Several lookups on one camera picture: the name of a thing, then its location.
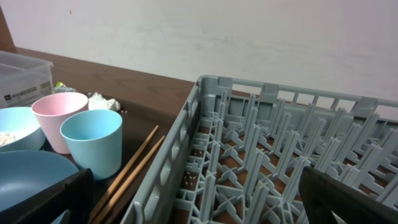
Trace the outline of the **yellow foil snack wrapper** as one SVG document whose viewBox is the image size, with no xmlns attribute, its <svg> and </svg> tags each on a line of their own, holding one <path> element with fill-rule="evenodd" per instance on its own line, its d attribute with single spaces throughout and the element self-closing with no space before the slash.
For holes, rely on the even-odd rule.
<svg viewBox="0 0 398 224">
<path fill-rule="evenodd" d="M 67 87 L 62 82 L 57 82 L 53 89 L 53 93 L 65 93 L 65 92 L 77 92 L 77 90 L 71 87 Z"/>
</svg>

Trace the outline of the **dark blue plate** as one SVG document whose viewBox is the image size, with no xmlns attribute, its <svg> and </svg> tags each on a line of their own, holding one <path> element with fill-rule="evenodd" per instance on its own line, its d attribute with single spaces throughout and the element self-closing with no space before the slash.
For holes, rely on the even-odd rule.
<svg viewBox="0 0 398 224">
<path fill-rule="evenodd" d="M 45 151 L 1 154 L 1 212 L 78 172 L 63 156 Z M 62 214 L 54 221 L 61 222 Z"/>
</svg>

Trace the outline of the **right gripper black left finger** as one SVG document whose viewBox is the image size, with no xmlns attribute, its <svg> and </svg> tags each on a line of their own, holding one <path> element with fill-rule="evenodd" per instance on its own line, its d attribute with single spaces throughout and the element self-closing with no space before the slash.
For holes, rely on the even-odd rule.
<svg viewBox="0 0 398 224">
<path fill-rule="evenodd" d="M 2 211 L 1 223 L 52 223 L 62 214 L 62 223 L 88 223 L 94 189 L 92 171 L 80 170 Z"/>
</svg>

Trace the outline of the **light blue rice bowl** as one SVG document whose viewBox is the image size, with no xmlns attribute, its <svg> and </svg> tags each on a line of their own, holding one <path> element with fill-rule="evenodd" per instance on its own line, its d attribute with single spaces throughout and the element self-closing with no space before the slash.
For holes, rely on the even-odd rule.
<svg viewBox="0 0 398 224">
<path fill-rule="evenodd" d="M 1 109 L 1 152 L 38 151 L 46 140 L 30 107 Z"/>
</svg>

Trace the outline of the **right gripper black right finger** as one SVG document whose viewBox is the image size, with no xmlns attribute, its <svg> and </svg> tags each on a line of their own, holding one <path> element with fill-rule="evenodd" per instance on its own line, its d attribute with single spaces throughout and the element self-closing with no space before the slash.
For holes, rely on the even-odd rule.
<svg viewBox="0 0 398 224">
<path fill-rule="evenodd" d="M 397 223 L 396 210 L 310 166 L 303 168 L 299 192 L 310 224 L 337 224 L 335 215 L 346 223 Z"/>
</svg>

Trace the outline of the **light blue plastic cup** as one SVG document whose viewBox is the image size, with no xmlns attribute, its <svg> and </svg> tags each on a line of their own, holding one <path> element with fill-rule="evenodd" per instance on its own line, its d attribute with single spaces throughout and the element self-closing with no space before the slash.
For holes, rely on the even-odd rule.
<svg viewBox="0 0 398 224">
<path fill-rule="evenodd" d="M 96 180 L 114 175 L 122 164 L 123 119 L 111 110 L 88 110 L 67 118 L 60 134 L 79 168 Z"/>
</svg>

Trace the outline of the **white tissue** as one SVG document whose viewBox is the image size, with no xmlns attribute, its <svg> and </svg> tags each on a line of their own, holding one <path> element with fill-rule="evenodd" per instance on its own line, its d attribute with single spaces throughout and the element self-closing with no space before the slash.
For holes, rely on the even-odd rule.
<svg viewBox="0 0 398 224">
<path fill-rule="evenodd" d="M 107 100 L 102 96 L 102 94 L 94 92 L 94 93 L 89 93 L 88 108 L 89 110 L 119 111 L 121 109 L 121 105 L 114 98 Z"/>
</svg>

